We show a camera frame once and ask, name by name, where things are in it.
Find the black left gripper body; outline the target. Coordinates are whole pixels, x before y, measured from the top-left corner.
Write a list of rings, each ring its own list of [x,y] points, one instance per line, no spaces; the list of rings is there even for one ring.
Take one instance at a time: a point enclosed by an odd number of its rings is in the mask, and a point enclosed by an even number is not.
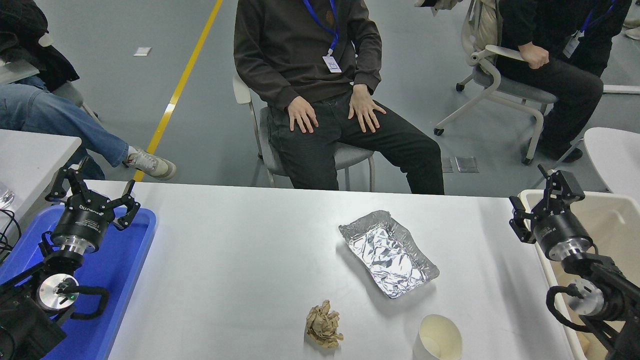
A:
[[[64,240],[76,237],[99,248],[103,242],[109,224],[114,221],[112,208],[107,208],[109,198],[101,194],[92,194],[84,199],[81,194],[73,194],[66,203],[64,212],[52,231],[52,243],[57,247]]]

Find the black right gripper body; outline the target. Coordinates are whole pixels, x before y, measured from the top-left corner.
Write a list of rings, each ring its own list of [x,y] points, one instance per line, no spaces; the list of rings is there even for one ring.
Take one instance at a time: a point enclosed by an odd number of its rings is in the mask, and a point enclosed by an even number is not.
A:
[[[546,258],[567,258],[586,253],[594,241],[572,212],[562,212],[532,222],[532,234]]]

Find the person's hand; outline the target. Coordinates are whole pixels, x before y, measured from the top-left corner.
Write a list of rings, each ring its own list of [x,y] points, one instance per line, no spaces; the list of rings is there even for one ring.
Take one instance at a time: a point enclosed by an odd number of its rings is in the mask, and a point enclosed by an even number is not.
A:
[[[549,51],[535,45],[532,41],[519,45],[518,51],[530,69],[540,69],[550,62]]]

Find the person's right hand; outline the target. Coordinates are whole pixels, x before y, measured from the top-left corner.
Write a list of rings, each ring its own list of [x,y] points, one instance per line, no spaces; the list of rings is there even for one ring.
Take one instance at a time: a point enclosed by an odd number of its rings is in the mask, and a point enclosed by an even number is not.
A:
[[[291,132],[298,128],[302,133],[313,133],[319,126],[313,107],[302,96],[295,97],[286,107],[286,112]]]

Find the person's left hand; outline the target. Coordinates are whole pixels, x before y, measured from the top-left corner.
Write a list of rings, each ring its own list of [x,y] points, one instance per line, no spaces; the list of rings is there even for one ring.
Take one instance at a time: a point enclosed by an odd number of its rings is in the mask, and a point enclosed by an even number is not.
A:
[[[371,97],[366,84],[355,84],[349,100],[349,120],[356,119],[362,133],[375,133],[380,129],[377,113],[385,115],[386,110]]]

